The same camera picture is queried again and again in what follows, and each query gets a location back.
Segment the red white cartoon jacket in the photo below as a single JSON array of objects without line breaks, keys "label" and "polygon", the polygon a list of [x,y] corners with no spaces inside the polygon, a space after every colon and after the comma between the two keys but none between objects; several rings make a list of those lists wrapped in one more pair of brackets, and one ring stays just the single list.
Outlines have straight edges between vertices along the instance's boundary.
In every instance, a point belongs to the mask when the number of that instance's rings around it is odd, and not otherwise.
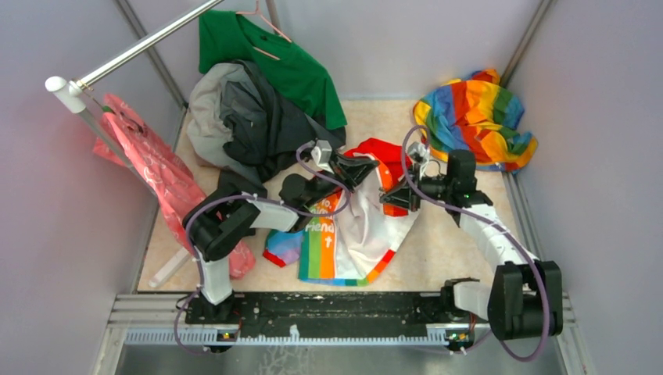
[{"label": "red white cartoon jacket", "polygon": [[382,204],[383,191],[394,188],[409,159],[402,148],[368,138],[347,156],[367,156],[378,167],[350,195],[337,192],[314,205],[317,217],[303,230],[267,235],[263,257],[277,266],[298,263],[301,281],[340,287],[372,283],[392,261],[418,214]]}]

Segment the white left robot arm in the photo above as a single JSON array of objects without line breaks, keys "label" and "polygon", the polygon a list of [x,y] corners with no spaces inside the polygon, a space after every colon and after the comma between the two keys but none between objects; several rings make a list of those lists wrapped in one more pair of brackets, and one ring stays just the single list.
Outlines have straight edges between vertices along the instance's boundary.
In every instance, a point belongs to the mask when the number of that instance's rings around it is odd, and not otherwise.
[{"label": "white left robot arm", "polygon": [[311,178],[289,174],[279,199],[258,193],[221,189],[197,205],[184,219],[186,239],[199,262],[198,292],[203,312],[215,323],[225,323],[235,311],[229,255],[253,229],[299,232],[316,217],[314,206],[342,191],[350,195],[378,168],[369,156],[346,157],[332,152],[328,168]]}]

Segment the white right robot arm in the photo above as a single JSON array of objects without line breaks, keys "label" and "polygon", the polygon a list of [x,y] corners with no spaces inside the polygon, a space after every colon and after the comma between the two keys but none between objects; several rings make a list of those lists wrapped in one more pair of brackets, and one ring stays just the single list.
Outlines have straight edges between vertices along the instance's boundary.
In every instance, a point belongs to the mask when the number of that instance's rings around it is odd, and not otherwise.
[{"label": "white right robot arm", "polygon": [[430,160],[426,151],[411,152],[408,159],[411,166],[380,201],[412,213],[422,200],[442,206],[494,268],[491,285],[474,278],[446,281],[440,301],[443,317],[460,322],[472,314],[485,320],[501,341],[560,334],[561,269],[554,261],[538,259],[507,229],[492,200],[477,188],[474,155],[452,151],[446,172],[435,176],[425,174]]}]

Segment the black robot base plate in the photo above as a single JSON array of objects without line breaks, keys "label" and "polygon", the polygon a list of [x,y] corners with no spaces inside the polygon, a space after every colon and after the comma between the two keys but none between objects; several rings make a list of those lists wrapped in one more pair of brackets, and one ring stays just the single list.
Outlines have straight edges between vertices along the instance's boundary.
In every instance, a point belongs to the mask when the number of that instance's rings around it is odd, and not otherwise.
[{"label": "black robot base plate", "polygon": [[241,338],[419,339],[469,344],[486,322],[455,309],[440,292],[235,292],[213,306],[185,306],[185,322],[227,324]]}]

